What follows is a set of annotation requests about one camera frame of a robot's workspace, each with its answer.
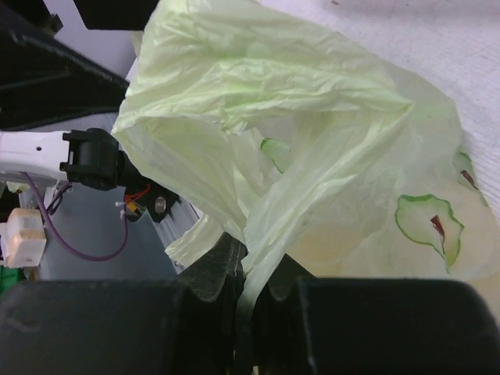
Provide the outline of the light green plastic bag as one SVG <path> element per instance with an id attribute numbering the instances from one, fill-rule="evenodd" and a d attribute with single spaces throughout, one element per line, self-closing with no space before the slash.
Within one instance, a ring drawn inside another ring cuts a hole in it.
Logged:
<path id="1" fill-rule="evenodd" d="M 337 32 L 255 1 L 161 1 L 112 133 L 203 213 L 171 258 L 222 233 L 247 247 L 244 308 L 285 255 L 494 296 L 499 229 L 454 102 Z"/>

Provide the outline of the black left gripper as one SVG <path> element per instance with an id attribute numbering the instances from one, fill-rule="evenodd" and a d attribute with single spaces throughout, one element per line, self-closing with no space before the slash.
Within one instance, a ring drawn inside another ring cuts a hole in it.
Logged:
<path id="1" fill-rule="evenodd" d="M 43 1 L 1 3 L 2 130 L 118 111 L 127 80 L 57 41 L 62 27 Z"/>

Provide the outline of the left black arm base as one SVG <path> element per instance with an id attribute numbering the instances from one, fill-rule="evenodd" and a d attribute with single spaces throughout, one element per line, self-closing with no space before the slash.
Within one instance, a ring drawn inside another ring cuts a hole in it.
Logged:
<path id="1" fill-rule="evenodd" d="M 160 223 L 180 201 L 176 193 L 141 175 L 121 177 L 118 185 L 125 188 L 123 199 L 131 222 L 147 213 L 154 223 Z"/>

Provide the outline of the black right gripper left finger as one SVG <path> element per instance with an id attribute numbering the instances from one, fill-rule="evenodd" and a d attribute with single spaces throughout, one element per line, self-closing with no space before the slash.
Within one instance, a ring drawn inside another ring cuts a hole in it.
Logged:
<path id="1" fill-rule="evenodd" d="M 1 299 L 4 374 L 230 374 L 245 246 L 172 280 L 23 282 Z"/>

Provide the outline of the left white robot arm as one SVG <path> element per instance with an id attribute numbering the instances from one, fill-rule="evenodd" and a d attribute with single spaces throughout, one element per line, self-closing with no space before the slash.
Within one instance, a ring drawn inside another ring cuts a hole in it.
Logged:
<path id="1" fill-rule="evenodd" d="M 54 38 L 42 1 L 1 3 L 1 172 L 4 180 L 71 181 L 100 191 L 150 188 L 106 130 L 39 127 L 117 113 L 127 81 Z"/>

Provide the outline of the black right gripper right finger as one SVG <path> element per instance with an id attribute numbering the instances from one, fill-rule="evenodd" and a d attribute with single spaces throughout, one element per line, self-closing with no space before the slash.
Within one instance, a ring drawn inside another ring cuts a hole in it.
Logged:
<path id="1" fill-rule="evenodd" d="M 463 282 L 316 278 L 281 260 L 255 307 L 261 374 L 496 374 L 499 329 Z"/>

